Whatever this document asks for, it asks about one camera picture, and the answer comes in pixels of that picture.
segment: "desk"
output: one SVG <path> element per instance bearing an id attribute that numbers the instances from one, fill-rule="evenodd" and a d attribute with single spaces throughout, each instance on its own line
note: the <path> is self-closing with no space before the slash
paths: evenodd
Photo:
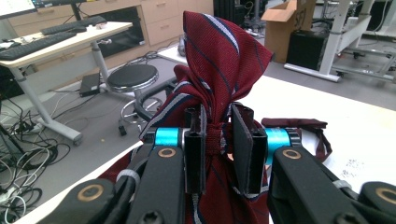
<path id="1" fill-rule="evenodd" d="M 105 29 L 89 29 L 85 33 L 77 34 L 61 43 L 31 53 L 17 60 L 0 61 L 0 64 L 11 70 L 15 79 L 18 81 L 18 84 L 37 109 L 41 116 L 41 119 L 39 119 L 38 122 L 43 124 L 45 127 L 52 129 L 56 133 L 62 134 L 72 140 L 75 144 L 78 144 L 82 138 L 82 134 L 66 127 L 56 120 L 53 120 L 50 117 L 49 112 L 38 99 L 37 95 L 59 86 L 74 77 L 89 72 L 96 67 L 100 68 L 104 82 L 106 82 L 108 77 L 107 68 L 96 40 L 127 30 L 130 26 L 132 26 L 132 24 L 129 22 L 108 22 Z M 43 71 L 38 71 L 27 77 L 24 77 L 19 69 L 22 66 L 27 66 L 32 63 L 59 56 L 65 51 L 72 52 L 78 48 L 89 46 L 90 44 L 92 46 L 92 51 Z"/>
<path id="2" fill-rule="evenodd" d="M 396 158 L 396 151 L 393 150 L 395 111 L 271 77 L 261 77 L 251 93 L 240 102 L 254 109 L 256 120 L 263 117 L 314 118 L 329 122 L 324 133 L 332 143 L 333 154 L 325 164 L 341 179 L 347 180 L 355 191 L 359 192 L 361 184 L 366 181 L 381 180 L 396 185 L 396 175 L 392 174 Z M 76 184 L 96 178 L 140 144 L 126 149 Z M 43 203 L 17 223 L 36 223 L 50 213 L 75 185 Z"/>
<path id="3" fill-rule="evenodd" d="M 186 57 L 180 56 L 177 51 L 177 46 L 178 45 L 174 45 L 169 47 L 168 49 L 162 50 L 158 52 L 158 55 L 175 63 L 182 63 L 184 65 L 187 65 Z"/>

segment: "drawer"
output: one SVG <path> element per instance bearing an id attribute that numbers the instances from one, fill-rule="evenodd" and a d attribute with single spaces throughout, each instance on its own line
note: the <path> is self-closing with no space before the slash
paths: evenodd
<path id="1" fill-rule="evenodd" d="M 64 17 L 68 18 L 71 16 L 73 16 L 73 10 L 70 6 L 46 7 L 46 8 L 38 9 L 36 13 L 29 13 L 29 14 L 13 17 L 8 19 L 8 21 L 9 23 L 11 23 L 12 26 L 18 26 L 18 25 L 37 23 L 42 21 L 50 21 L 57 18 L 64 18 Z"/>
<path id="2" fill-rule="evenodd" d="M 140 5 L 140 0 L 101 0 L 83 3 L 79 8 L 88 15 L 96 15 L 125 7 L 135 7 L 138 5 Z"/>
<path id="3" fill-rule="evenodd" d="M 69 20 L 70 16 L 68 17 L 62 17 L 62 18 L 56 18 L 53 20 L 49 21 L 42 21 L 42 22 L 35 22 L 35 23 L 29 23 L 29 24 L 21 24 L 21 25 L 14 25 L 14 31 L 17 33 L 18 36 L 24 36 L 24 35 L 31 35 L 40 32 L 41 29 L 48 28 L 51 26 L 56 26 L 56 25 L 61 25 L 65 21 L 75 21 L 76 19 L 73 17 Z"/>
<path id="4" fill-rule="evenodd" d="M 178 15 L 177 0 L 142 0 L 142 9 L 146 24 Z"/>
<path id="5" fill-rule="evenodd" d="M 148 41 L 151 46 L 179 36 L 183 31 L 179 17 L 157 21 L 146 25 L 146 28 L 148 31 Z"/>

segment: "computer keyboard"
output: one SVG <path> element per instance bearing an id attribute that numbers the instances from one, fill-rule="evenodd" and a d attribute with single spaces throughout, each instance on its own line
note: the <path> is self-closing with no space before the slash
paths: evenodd
<path id="1" fill-rule="evenodd" d="M 105 18 L 103 18 L 101 16 L 94 16 L 94 17 L 89 17 L 82 21 L 72 21 L 69 23 L 62 24 L 62 25 L 45 28 L 40 31 L 41 31 L 41 34 L 43 34 L 43 35 L 53 35 L 53 34 L 57 34 L 60 32 L 69 31 L 69 30 L 72 30 L 74 28 L 81 27 L 81 26 L 84 26 L 84 27 L 87 27 L 89 25 L 94 26 L 96 24 L 106 23 L 106 22 L 107 21 Z"/>
<path id="2" fill-rule="evenodd" d="M 28 44 L 19 45 L 10 49 L 5 49 L 0 51 L 0 60 L 2 61 L 13 61 L 19 59 L 23 56 L 36 52 L 38 50 L 44 49 L 46 47 L 52 46 L 59 42 L 62 42 L 68 38 L 75 36 L 75 33 L 58 33 L 55 35 L 47 35 L 43 38 L 32 41 Z"/>

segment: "fabric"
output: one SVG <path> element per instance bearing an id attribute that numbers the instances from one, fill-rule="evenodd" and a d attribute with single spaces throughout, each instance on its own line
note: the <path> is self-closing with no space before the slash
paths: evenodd
<path id="1" fill-rule="evenodd" d="M 262 125 L 266 128 L 301 128 L 314 133 L 319 142 L 315 157 L 324 162 L 332 154 L 332 145 L 323 134 L 323 129 L 326 128 L 327 122 L 317 119 L 262 119 Z"/>
<path id="2" fill-rule="evenodd" d="M 248 95 L 272 53 L 229 21 L 188 11 L 183 20 L 189 66 L 175 67 L 177 86 L 140 136 L 149 127 L 185 127 L 184 109 L 203 105 L 206 192 L 186 195 L 186 223 L 268 223 L 266 177 L 261 194 L 239 194 L 227 154 L 233 153 L 230 104 Z"/>
<path id="3" fill-rule="evenodd" d="M 104 173 L 99 175 L 98 178 L 110 180 L 115 184 L 120 171 L 125 169 L 129 162 L 131 162 L 131 154 L 126 154 L 121 159 L 117 160 L 117 162 L 115 162 L 113 165 L 111 165 Z"/>

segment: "cabinet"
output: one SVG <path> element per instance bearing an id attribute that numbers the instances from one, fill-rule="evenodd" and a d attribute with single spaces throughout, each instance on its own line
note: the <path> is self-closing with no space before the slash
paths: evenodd
<path id="1" fill-rule="evenodd" d="M 196 11 L 213 15 L 213 0 L 101 0 L 83 3 L 79 6 L 81 18 L 87 15 L 96 15 L 126 7 L 136 7 L 140 26 L 146 44 L 133 49 L 106 57 L 108 68 L 127 63 L 130 60 L 143 56 L 149 51 L 177 43 L 178 37 L 183 34 L 183 11 Z M 9 23 L 19 36 L 38 33 L 40 29 L 59 25 L 68 21 L 75 21 L 70 6 L 40 8 L 37 13 L 21 15 L 8 19 Z M 36 70 L 51 66 L 54 63 L 69 60 L 86 49 L 77 49 L 57 59 L 49 59 L 36 64 Z"/>

